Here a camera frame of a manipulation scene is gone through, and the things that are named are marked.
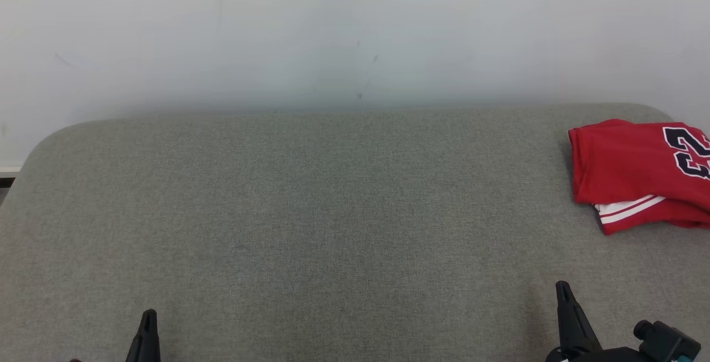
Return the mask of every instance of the folded jersey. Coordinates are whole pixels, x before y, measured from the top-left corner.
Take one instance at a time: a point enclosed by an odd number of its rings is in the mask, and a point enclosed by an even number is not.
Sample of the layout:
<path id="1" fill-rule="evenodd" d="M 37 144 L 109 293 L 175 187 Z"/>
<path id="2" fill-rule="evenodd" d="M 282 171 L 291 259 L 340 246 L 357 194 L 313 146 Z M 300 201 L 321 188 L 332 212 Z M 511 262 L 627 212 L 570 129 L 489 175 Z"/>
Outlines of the folded jersey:
<path id="1" fill-rule="evenodd" d="M 606 120 L 570 130 L 573 191 L 605 234 L 654 221 L 710 227 L 710 142 L 683 123 Z"/>

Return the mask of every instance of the couch cushion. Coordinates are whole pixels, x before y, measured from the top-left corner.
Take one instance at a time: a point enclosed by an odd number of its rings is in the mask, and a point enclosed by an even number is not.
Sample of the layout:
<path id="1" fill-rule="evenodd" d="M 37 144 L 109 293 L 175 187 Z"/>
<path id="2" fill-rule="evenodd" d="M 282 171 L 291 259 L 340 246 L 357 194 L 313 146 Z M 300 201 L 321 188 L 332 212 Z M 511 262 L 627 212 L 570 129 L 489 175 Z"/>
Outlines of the couch cushion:
<path id="1" fill-rule="evenodd" d="M 33 151 L 0 207 L 0 359 L 529 360 L 570 282 L 602 346 L 710 344 L 710 231 L 604 236 L 567 130 L 632 104 L 107 120 Z"/>

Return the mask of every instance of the jersey number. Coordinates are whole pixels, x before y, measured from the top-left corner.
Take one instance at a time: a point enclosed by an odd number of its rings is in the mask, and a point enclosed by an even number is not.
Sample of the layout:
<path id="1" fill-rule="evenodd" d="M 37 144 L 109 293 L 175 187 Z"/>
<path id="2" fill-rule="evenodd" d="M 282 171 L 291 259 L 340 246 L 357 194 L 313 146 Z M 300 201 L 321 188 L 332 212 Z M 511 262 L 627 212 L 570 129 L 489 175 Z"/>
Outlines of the jersey number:
<path id="1" fill-rule="evenodd" d="M 687 152 L 689 151 L 688 147 L 690 147 L 700 157 L 710 158 L 710 148 L 705 147 L 700 140 L 695 138 L 695 136 L 685 128 L 664 128 L 663 132 L 665 134 L 666 143 L 668 143 L 670 147 L 682 150 L 674 154 L 678 168 L 683 171 L 685 175 L 710 180 L 710 167 L 694 162 L 692 155 Z M 703 140 L 705 140 L 705 143 L 708 143 L 706 137 L 703 137 Z"/>

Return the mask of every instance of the black mechanical part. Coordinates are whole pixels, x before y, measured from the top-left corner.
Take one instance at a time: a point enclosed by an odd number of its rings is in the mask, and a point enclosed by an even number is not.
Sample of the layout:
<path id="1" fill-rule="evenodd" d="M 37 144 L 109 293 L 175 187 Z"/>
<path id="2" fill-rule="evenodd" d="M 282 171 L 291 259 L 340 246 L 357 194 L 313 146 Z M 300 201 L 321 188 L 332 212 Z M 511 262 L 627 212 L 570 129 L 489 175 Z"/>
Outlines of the black mechanical part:
<path id="1" fill-rule="evenodd" d="M 143 313 L 126 362 L 160 362 L 158 314 L 153 309 Z"/>
<path id="2" fill-rule="evenodd" d="M 603 350 L 570 284 L 557 282 L 555 288 L 560 346 L 547 355 L 545 362 L 692 362 L 700 352 L 700 343 L 681 331 L 646 320 L 633 330 L 634 336 L 643 341 L 639 351 L 628 347 Z"/>

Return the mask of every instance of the white wall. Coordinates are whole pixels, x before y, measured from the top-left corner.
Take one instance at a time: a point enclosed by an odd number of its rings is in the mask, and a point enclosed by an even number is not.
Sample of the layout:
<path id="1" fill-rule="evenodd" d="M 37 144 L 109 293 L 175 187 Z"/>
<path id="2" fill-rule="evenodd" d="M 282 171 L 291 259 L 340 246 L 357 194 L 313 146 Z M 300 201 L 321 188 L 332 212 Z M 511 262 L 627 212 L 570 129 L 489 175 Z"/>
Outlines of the white wall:
<path id="1" fill-rule="evenodd" d="M 710 0 L 0 0 L 0 167 L 145 109 L 636 101 L 710 129 Z"/>

